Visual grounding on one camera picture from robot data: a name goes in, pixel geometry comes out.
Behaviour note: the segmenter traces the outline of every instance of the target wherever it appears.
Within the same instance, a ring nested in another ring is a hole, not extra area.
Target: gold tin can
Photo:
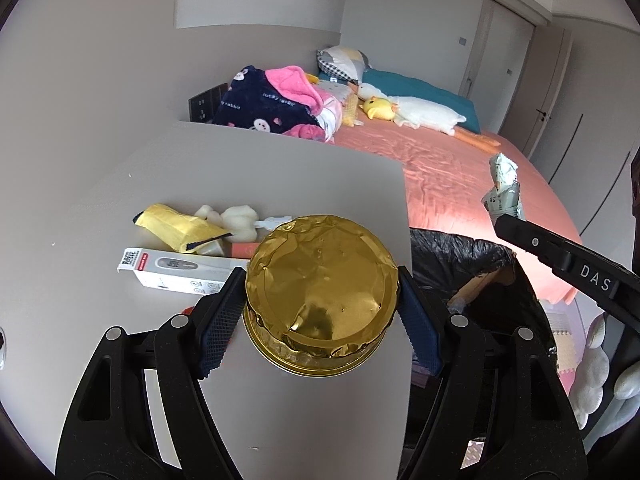
[[[330,377],[363,363],[398,300],[398,268],[370,231],[337,216],[281,225],[247,269],[243,319],[256,348],[295,374]]]

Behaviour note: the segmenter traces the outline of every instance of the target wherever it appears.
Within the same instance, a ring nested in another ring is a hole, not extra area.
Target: table
[[[126,247],[164,248],[132,218],[161,202],[192,213],[250,204],[262,217],[334,214],[376,234],[410,266],[398,162],[308,140],[175,123],[132,153],[60,218],[33,267],[15,269],[0,325],[6,364],[0,399],[27,443],[53,468],[78,381],[108,327],[158,328],[198,296],[153,290],[116,272]],[[202,390],[246,480],[392,480],[408,405],[411,347],[394,319],[373,356],[334,378],[294,376],[270,364],[240,323]],[[158,383],[147,373],[158,445],[178,465]]]

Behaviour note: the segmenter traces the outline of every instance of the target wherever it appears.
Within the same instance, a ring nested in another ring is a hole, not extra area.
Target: wall socket panel
[[[228,88],[227,83],[222,83],[189,99],[189,120],[192,123],[212,124],[213,116]]]

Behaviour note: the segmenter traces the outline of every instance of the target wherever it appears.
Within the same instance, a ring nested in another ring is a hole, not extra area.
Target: navy blue blanket
[[[285,99],[269,83],[264,70],[252,65],[231,82],[213,123],[274,134],[288,132],[298,124],[319,126],[308,106]]]

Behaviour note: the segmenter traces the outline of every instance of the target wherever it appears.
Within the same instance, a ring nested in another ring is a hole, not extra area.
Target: pink bedsheet
[[[576,290],[551,273],[532,254],[499,240],[481,198],[493,185],[489,155],[459,139],[428,128],[413,130],[393,122],[358,117],[364,126],[341,127],[338,146],[375,153],[404,165],[409,225],[509,246],[527,273],[540,300],[570,303]],[[508,140],[500,150],[518,165],[522,206],[527,220],[580,243],[578,231],[559,198],[536,168]]]

